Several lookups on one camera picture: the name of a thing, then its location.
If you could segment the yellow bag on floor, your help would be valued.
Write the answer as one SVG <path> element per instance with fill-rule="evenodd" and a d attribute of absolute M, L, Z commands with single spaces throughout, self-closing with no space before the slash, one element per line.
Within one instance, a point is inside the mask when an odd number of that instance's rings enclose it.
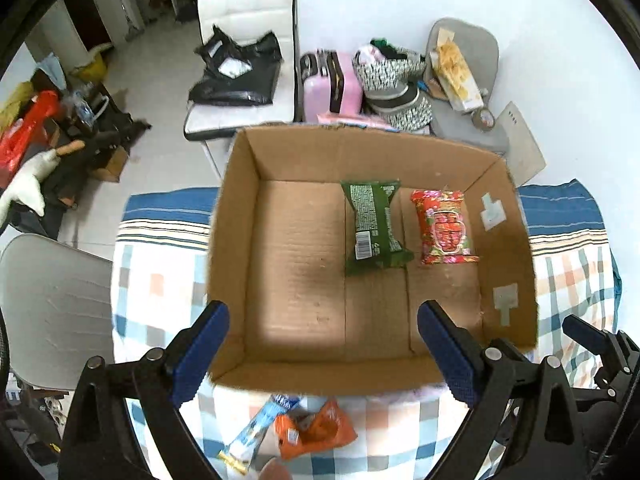
<path fill-rule="evenodd" d="M 114 44 L 98 44 L 88 52 L 88 61 L 70 71 L 70 76 L 83 82 L 100 84 L 107 74 L 105 57 L 114 50 Z"/>

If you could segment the black bag on chair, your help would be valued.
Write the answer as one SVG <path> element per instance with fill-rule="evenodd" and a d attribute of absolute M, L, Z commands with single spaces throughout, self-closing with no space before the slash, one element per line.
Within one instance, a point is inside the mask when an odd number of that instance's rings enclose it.
<path fill-rule="evenodd" d="M 270 105 L 276 93 L 283 56 L 277 36 L 266 32 L 241 46 L 220 27 L 194 50 L 205 64 L 202 78 L 189 91 L 194 104 Z"/>

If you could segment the white goose plush toy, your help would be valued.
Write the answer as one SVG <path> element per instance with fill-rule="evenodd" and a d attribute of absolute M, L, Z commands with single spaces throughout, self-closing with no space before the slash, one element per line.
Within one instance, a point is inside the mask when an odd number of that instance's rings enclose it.
<path fill-rule="evenodd" d="M 39 217 L 44 216 L 46 203 L 41 192 L 41 182 L 58 168 L 63 156 L 73 154 L 86 146 L 84 141 L 75 140 L 60 148 L 38 153 L 17 171 L 8 187 L 1 194 L 0 218 L 1 223 L 9 217 L 13 203 L 28 207 Z"/>

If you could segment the yellow snack box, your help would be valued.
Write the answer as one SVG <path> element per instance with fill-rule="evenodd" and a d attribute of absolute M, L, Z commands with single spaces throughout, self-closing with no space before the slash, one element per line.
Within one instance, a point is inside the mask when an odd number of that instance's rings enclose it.
<path fill-rule="evenodd" d="M 456 112 L 469 113 L 484 106 L 469 65 L 454 42 L 454 32 L 446 28 L 438 30 L 430 57 L 439 84 Z"/>

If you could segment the grey flat board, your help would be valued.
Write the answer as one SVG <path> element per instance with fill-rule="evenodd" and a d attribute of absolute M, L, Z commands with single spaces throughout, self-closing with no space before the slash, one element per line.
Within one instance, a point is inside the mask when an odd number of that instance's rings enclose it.
<path fill-rule="evenodd" d="M 503 158 L 514 185 L 519 188 L 546 168 L 546 160 L 526 120 L 513 101 L 506 104 L 497 118 L 496 126 L 506 135 L 508 147 Z"/>

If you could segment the grey chair near table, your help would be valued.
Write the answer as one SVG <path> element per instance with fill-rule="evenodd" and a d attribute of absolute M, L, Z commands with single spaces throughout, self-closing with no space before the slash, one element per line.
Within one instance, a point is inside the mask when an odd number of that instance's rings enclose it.
<path fill-rule="evenodd" d="M 114 362 L 112 263 L 36 234 L 1 255 L 1 313 L 12 372 L 29 385 L 73 391 L 88 359 Z"/>

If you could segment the open cardboard box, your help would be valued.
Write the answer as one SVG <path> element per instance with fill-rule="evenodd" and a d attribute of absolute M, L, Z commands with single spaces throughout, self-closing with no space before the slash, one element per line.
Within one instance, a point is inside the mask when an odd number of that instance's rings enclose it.
<path fill-rule="evenodd" d="M 491 152 L 411 133 L 277 125 L 235 137 L 209 237 L 230 388 L 365 396 L 438 382 L 434 300 L 477 340 L 535 347 L 532 250 Z"/>

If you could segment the patterned tote bag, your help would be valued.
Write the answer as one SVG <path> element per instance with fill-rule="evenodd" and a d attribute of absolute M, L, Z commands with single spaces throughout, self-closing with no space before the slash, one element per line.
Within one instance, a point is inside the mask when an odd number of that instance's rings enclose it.
<path fill-rule="evenodd" d="M 419 84 L 426 69 L 423 54 L 372 40 L 355 53 L 352 69 L 375 115 L 395 130 L 430 133 L 432 106 Z"/>

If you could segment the red snack packet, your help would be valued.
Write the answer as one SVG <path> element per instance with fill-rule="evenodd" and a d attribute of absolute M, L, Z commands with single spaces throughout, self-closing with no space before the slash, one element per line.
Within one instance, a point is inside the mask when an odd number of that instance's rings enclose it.
<path fill-rule="evenodd" d="M 418 215 L 424 266 L 480 260 L 471 248 L 461 191 L 414 190 L 410 200 Z"/>

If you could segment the white padded chair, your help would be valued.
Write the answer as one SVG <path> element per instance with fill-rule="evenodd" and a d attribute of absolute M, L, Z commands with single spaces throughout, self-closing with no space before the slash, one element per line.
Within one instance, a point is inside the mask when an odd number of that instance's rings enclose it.
<path fill-rule="evenodd" d="M 186 140 L 230 138 L 297 115 L 296 0 L 198 0 L 204 73 L 189 91 Z"/>

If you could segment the red plastic bag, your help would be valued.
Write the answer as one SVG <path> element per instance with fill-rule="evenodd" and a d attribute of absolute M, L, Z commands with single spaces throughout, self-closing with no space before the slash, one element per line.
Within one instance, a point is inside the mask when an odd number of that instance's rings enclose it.
<path fill-rule="evenodd" d="M 17 127 L 9 130 L 9 136 L 1 140 L 1 171 L 13 177 L 32 144 L 48 146 L 49 136 L 44 130 L 44 122 L 60 114 L 58 94 L 53 90 L 39 92 L 32 100 L 32 106 Z"/>

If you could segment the blue white wrapper bar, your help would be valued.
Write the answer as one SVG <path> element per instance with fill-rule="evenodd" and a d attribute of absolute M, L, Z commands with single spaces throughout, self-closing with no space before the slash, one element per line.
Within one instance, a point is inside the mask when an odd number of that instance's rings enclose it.
<path fill-rule="evenodd" d="M 268 429 L 278 416 L 296 408 L 299 401 L 299 396 L 272 394 L 240 433 L 218 452 L 218 460 L 240 474 L 247 474 Z"/>

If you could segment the small cardboard box on floor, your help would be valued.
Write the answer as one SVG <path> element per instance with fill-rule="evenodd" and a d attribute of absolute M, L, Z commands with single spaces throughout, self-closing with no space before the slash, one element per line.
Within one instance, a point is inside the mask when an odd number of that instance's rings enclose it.
<path fill-rule="evenodd" d="M 128 158 L 129 154 L 122 146 L 108 152 L 102 152 L 98 157 L 100 166 L 91 169 L 89 174 L 93 179 L 99 181 L 118 183 Z"/>

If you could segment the orange snack packet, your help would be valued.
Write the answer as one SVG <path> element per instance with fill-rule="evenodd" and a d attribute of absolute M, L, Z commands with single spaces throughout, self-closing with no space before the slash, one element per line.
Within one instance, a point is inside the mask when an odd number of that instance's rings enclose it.
<path fill-rule="evenodd" d="M 352 420 L 335 398 L 327 400 L 317 413 L 303 418 L 279 415 L 273 428 L 282 460 L 344 448 L 358 438 Z"/>

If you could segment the green snack packet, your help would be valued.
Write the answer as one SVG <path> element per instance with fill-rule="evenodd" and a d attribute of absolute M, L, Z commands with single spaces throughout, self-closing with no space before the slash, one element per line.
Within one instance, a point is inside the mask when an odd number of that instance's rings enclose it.
<path fill-rule="evenodd" d="M 392 205 L 400 182 L 342 181 L 341 187 L 355 219 L 355 240 L 346 259 L 346 274 L 404 268 L 414 255 L 393 230 Z"/>

